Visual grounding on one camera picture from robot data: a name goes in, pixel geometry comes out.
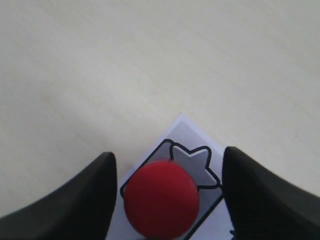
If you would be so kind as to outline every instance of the paper card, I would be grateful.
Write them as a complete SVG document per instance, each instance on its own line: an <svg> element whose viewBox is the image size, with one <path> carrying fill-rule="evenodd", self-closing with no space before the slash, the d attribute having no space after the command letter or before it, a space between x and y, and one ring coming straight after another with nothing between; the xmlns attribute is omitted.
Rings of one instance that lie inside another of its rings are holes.
<svg viewBox="0 0 320 240"><path fill-rule="evenodd" d="M145 164L161 158L173 159L194 179L200 208L192 227L176 240L233 240L233 225L222 195L224 149L181 114L158 143L121 180L107 240L143 240L129 223L124 192L130 177Z"/></svg>

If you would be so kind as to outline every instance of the light wooden surface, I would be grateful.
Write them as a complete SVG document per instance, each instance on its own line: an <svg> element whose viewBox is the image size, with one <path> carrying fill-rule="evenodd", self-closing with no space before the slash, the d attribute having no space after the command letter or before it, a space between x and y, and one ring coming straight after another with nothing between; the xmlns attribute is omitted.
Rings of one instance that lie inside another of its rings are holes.
<svg viewBox="0 0 320 240"><path fill-rule="evenodd" d="M320 1L1 0L0 215L179 113L320 196Z"/></svg>

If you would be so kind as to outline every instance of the red ball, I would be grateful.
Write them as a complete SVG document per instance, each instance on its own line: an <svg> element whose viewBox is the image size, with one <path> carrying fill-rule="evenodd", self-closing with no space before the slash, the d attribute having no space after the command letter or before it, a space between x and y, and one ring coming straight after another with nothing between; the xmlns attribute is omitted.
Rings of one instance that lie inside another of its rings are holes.
<svg viewBox="0 0 320 240"><path fill-rule="evenodd" d="M175 239L195 222L200 206L192 177L172 161L140 168L124 192L126 216L146 238Z"/></svg>

